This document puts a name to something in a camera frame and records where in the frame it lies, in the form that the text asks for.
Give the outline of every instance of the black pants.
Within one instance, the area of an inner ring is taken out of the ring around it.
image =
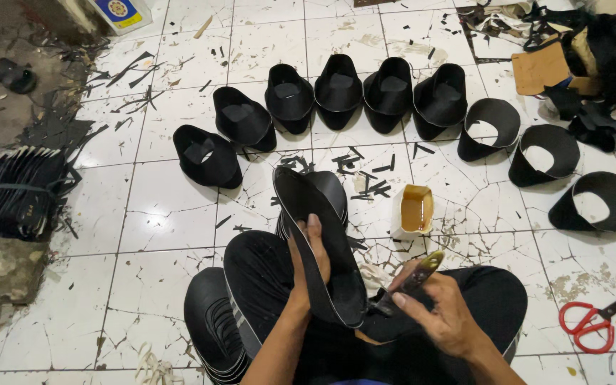
[[[227,245],[225,279],[237,325],[254,357],[277,322],[294,285],[294,267],[285,241],[272,233],[249,231]],[[458,281],[477,324],[501,352],[522,326],[526,291],[512,273],[495,267],[442,271]],[[430,310],[433,302],[417,296]],[[306,332],[295,382],[330,384],[370,379],[387,384],[471,384],[467,364],[441,353],[421,327],[386,345],[371,345],[354,331],[315,317]]]

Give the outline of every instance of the plastic container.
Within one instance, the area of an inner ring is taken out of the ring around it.
[[[144,0],[88,0],[118,36],[151,23],[151,10]]]

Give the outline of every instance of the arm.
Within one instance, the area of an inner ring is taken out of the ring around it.
[[[317,215],[310,214],[308,225],[299,221],[298,226],[310,242],[318,261],[320,274],[326,284],[329,282],[330,264],[327,252],[322,245],[320,219]],[[296,247],[293,234],[288,243],[294,265],[294,288],[289,294],[289,300],[277,323],[246,371],[241,385],[281,385],[291,384],[294,380],[298,357],[303,347],[303,337],[310,321],[310,302],[303,262],[301,262],[301,255]]]
[[[404,267],[389,290],[403,282],[416,262]],[[476,324],[455,279],[434,273],[423,288],[435,303],[431,312],[403,293],[395,293],[393,300],[425,329],[441,351],[467,361],[477,385],[526,385]]]

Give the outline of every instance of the dirty floor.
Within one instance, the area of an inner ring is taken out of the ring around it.
[[[571,8],[559,1],[547,4]],[[330,131],[318,116],[302,135],[277,127],[276,151],[237,158],[244,182],[234,190],[199,186],[179,169],[171,135],[183,124],[216,131],[211,96],[217,88],[234,86],[263,103],[272,65],[293,65],[314,82],[332,53],[350,55],[362,79],[389,56],[411,63],[414,82],[444,62],[456,63],[465,70],[470,104],[505,99],[518,110],[523,130],[546,123],[537,100],[516,94],[509,60],[477,65],[464,34],[454,34],[461,31],[455,7],[471,1],[402,0],[358,9],[348,0],[150,3],[154,23],[114,39],[97,65],[114,75],[148,51],[155,57],[136,69],[160,66],[132,88],[128,83],[145,72],[130,71],[109,88],[98,80],[85,96],[78,117],[96,120],[94,129],[109,128],[76,163],[84,179],[68,200],[68,215],[77,239],[70,230],[56,233],[56,261],[37,300],[1,322],[0,385],[132,384],[144,342],[187,384],[207,383],[183,321],[192,276],[222,266],[228,241],[245,228],[274,231],[280,209],[271,200],[271,171],[283,158],[298,156],[315,170],[336,171],[333,158],[356,152],[363,159],[348,171],[371,173],[395,155],[394,170],[376,174],[391,185],[390,195],[415,183],[429,186],[435,200],[434,230],[412,243],[387,234],[390,198],[349,200],[348,234],[364,238],[367,247],[356,250],[358,260],[393,273],[409,258],[444,249],[444,268],[509,269],[529,296],[512,367],[529,384],[616,384],[616,339],[609,354],[582,354],[558,324],[564,303],[603,307],[616,299],[616,234],[554,230],[547,217],[581,175],[616,173],[615,154],[579,144],[581,160],[572,178],[520,189],[508,179],[511,151],[463,162],[457,155],[459,127],[421,142],[409,118],[380,135],[358,110],[341,132]],[[194,39],[210,15],[210,26]],[[483,49],[502,57],[503,46]],[[154,96],[164,91],[153,106],[110,112],[141,99],[149,85]],[[360,175],[339,178],[349,196],[364,187]],[[594,201],[583,207],[592,219],[606,215]],[[594,338],[588,343],[602,345]]]

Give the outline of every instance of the red scissors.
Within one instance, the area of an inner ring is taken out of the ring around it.
[[[590,309],[588,313],[584,316],[584,318],[577,324],[576,328],[570,329],[565,325],[565,313],[570,308],[586,308]],[[584,328],[584,326],[596,315],[600,315],[603,318],[603,322],[596,323],[588,328]],[[606,353],[612,347],[612,344],[615,343],[615,327],[612,326],[610,322],[612,320],[612,316],[616,314],[616,301],[612,302],[610,306],[604,309],[596,309],[593,305],[586,302],[569,302],[566,303],[562,309],[560,309],[560,327],[562,327],[568,334],[572,334],[574,336],[574,343],[582,349],[586,353],[590,354],[603,354]],[[579,339],[585,334],[596,332],[600,329],[608,329],[608,338],[605,346],[599,349],[591,349],[584,345],[581,345]]]

